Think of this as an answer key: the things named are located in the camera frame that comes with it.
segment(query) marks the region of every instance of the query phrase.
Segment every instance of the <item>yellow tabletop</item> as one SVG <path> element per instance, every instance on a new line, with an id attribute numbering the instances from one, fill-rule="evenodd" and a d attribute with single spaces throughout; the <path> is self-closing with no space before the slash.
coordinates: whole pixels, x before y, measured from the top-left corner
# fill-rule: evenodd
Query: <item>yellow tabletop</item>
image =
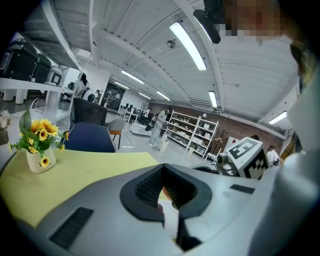
<path id="1" fill-rule="evenodd" d="M 157 165 L 143 153 L 54 151 L 56 164 L 40 174 L 30 171 L 26 153 L 17 152 L 0 177 L 0 193 L 10 212 L 33 227 L 56 206 L 96 181 Z"/>

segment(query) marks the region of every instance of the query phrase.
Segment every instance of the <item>black case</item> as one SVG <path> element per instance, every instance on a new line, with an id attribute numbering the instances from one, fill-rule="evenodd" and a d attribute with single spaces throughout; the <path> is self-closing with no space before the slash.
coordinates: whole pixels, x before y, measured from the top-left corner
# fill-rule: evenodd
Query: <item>black case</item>
<path id="1" fill-rule="evenodd" d="M 38 63 L 36 49 L 23 39 L 13 41 L 4 52 L 0 63 L 0 76 L 31 81 Z"/>
<path id="2" fill-rule="evenodd" d="M 38 62 L 36 64 L 32 78 L 35 79 L 36 83 L 44 84 L 47 81 L 50 69 L 50 60 L 46 56 L 38 54 Z"/>

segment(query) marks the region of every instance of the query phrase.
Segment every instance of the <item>gray chair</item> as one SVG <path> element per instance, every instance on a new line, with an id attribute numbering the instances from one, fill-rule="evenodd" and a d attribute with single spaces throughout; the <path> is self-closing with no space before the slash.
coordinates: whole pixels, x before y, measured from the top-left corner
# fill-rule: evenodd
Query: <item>gray chair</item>
<path id="1" fill-rule="evenodd" d="M 119 135 L 119 145 L 118 150 L 120 149 L 120 141 L 121 141 L 121 133 L 126 124 L 126 120 L 123 119 L 114 119 L 111 122 L 106 122 L 105 126 L 108 128 L 110 135 L 114 135 L 113 141 L 115 137 Z"/>

